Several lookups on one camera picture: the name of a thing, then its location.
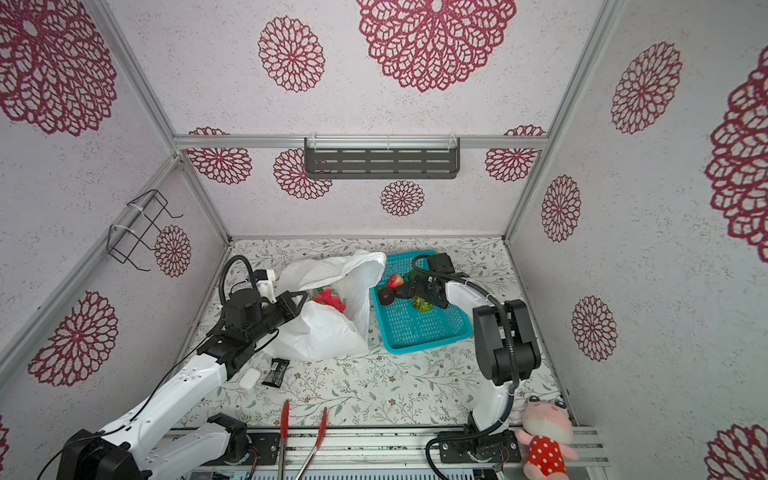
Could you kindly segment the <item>white plastic bag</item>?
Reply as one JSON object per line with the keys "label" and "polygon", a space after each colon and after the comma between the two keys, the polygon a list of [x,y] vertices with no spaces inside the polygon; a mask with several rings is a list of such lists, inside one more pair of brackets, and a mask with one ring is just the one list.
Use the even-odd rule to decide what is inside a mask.
{"label": "white plastic bag", "polygon": [[[279,275],[277,291],[307,291],[300,316],[279,328],[264,352],[281,359],[317,362],[369,351],[369,290],[381,280],[387,256],[358,250],[351,256],[305,259],[289,264]],[[345,301],[344,313],[312,300],[311,291],[331,287]]]}

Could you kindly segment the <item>green custard apple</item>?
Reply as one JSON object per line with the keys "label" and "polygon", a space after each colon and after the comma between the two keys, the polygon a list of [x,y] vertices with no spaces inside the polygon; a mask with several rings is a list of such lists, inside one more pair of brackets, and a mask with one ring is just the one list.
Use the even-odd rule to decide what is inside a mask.
{"label": "green custard apple", "polygon": [[417,312],[420,313],[426,313],[433,308],[431,303],[419,296],[414,296],[411,299],[411,305]]}

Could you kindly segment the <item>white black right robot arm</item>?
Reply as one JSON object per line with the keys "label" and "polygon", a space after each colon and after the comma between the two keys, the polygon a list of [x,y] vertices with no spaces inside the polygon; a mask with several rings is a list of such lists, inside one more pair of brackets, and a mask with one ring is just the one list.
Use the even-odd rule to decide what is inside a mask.
{"label": "white black right robot arm", "polygon": [[541,365],[541,351],[531,314],[521,299],[500,300],[464,273],[446,253],[419,254],[411,266],[418,273],[417,294],[443,308],[455,306],[472,321],[475,358],[485,379],[470,425],[492,435],[508,425],[514,395]]}

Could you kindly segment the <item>red dragon fruit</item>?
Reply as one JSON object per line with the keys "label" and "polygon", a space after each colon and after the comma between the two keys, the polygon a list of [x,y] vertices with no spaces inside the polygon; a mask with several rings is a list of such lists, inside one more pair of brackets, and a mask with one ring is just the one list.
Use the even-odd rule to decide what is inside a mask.
{"label": "red dragon fruit", "polygon": [[347,307],[339,293],[331,287],[313,289],[311,291],[311,297],[314,302],[333,307],[340,313],[344,313]]}

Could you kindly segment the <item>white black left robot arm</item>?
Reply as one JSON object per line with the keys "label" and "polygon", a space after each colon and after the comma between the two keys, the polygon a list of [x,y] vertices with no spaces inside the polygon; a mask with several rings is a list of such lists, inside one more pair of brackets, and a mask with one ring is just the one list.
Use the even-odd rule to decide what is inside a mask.
{"label": "white black left robot arm", "polygon": [[308,297],[305,291],[285,291],[274,300],[255,288],[234,292],[188,361],[169,371],[142,403],[101,430],[80,430],[66,441],[57,478],[176,479],[226,455],[244,458],[246,428],[224,414],[166,446],[159,443],[183,414],[275,340]]}

